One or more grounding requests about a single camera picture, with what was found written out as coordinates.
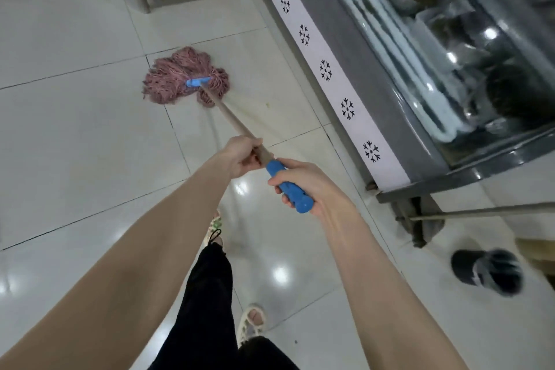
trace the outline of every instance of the mop handle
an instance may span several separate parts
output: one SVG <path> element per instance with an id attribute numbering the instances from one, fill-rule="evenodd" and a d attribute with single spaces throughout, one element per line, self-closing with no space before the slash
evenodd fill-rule
<path id="1" fill-rule="evenodd" d="M 252 139 L 255 138 L 251 131 L 237 118 L 237 116 L 234 115 L 233 112 L 223 102 L 221 102 L 218 97 L 212 94 L 211 90 L 208 88 L 205 82 L 201 82 L 200 86 L 208 94 L 210 99 L 214 102 L 214 104 L 216 104 L 225 118 L 231 123 L 231 125 L 235 128 L 235 130 L 237 130 L 240 135 L 248 136 Z M 274 158 L 264 147 L 264 145 L 260 145 L 259 147 L 254 148 L 254 153 L 260 160 L 260 163 L 264 167 L 266 167 L 266 170 L 268 171 L 268 173 L 270 173 L 270 176 L 274 177 L 279 171 L 287 170 L 281 162 L 279 162 L 278 160 L 274 160 Z M 309 197 L 309 195 L 307 195 L 305 191 L 297 186 L 295 183 L 291 183 L 288 181 L 283 182 L 279 185 L 279 188 L 287 195 L 297 212 L 309 212 L 314 206 L 314 200 Z"/>

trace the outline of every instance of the white tile floor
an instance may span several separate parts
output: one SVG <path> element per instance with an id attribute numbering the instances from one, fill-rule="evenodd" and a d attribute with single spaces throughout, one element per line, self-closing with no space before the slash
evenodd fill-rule
<path id="1" fill-rule="evenodd" d="M 555 296 L 545 281 L 527 269 L 528 288 L 515 300 L 457 283 L 437 252 L 483 230 L 480 223 L 449 225 L 438 243 L 412 249 L 389 208 L 364 191 L 329 124 L 335 117 L 262 0 L 198 0 L 150 15 L 133 0 L 0 6 L 0 354 L 233 135 L 194 97 L 166 107 L 143 100 L 147 62 L 194 44 L 229 72 L 226 103 L 275 154 L 317 163 L 356 202 L 473 368 L 551 368 Z M 268 337 L 303 369 L 367 368 L 322 231 L 284 208 L 266 180 L 259 171 L 234 181 L 221 204 L 234 316 L 241 305 L 262 304 Z M 486 246 L 510 246 L 502 225 L 488 225 Z M 179 302 L 134 370 L 156 356 Z"/>

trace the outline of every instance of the snowflake decal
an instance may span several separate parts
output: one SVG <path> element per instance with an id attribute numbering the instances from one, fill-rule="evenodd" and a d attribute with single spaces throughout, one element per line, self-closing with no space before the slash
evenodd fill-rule
<path id="1" fill-rule="evenodd" d="M 376 162 L 380 160 L 380 150 L 374 143 L 367 141 L 362 147 L 364 148 L 364 154 L 370 158 L 370 161 Z"/>
<path id="2" fill-rule="evenodd" d="M 301 43 L 303 43 L 305 46 L 309 44 L 309 29 L 306 25 L 301 24 L 301 28 L 299 29 L 299 37 L 301 37 Z"/>
<path id="3" fill-rule="evenodd" d="M 289 0 L 281 0 L 281 9 L 283 9 L 284 14 L 289 13 L 289 8 L 291 5 L 289 4 Z"/>
<path id="4" fill-rule="evenodd" d="M 331 78 L 331 67 L 330 64 L 325 60 L 322 60 L 322 62 L 320 62 L 320 74 L 322 75 L 322 78 L 326 80 L 326 82 L 328 82 Z"/>
<path id="5" fill-rule="evenodd" d="M 341 112 L 343 113 L 343 117 L 346 117 L 347 120 L 351 120 L 355 117 L 355 108 L 353 107 L 352 102 L 346 98 L 341 101 Z"/>

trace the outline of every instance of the glass display case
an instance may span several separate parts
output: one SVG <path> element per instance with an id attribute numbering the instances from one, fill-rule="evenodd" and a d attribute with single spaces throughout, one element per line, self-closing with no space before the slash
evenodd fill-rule
<path id="1" fill-rule="evenodd" d="M 478 0 L 341 1 L 451 170 L 553 128 L 555 81 Z"/>

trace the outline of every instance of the pink mop head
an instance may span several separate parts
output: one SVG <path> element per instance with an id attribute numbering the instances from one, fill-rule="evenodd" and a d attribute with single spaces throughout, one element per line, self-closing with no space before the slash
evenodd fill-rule
<path id="1" fill-rule="evenodd" d="M 210 63 L 210 55 L 198 53 L 192 47 L 176 51 L 170 58 L 159 58 L 154 62 L 144 79 L 143 94 L 158 104 L 174 103 L 177 97 L 197 93 L 197 101 L 205 107 L 214 103 L 207 93 L 198 88 L 188 88 L 185 81 L 209 76 L 208 87 L 222 98 L 229 91 L 229 76 L 224 69 L 216 69 Z"/>

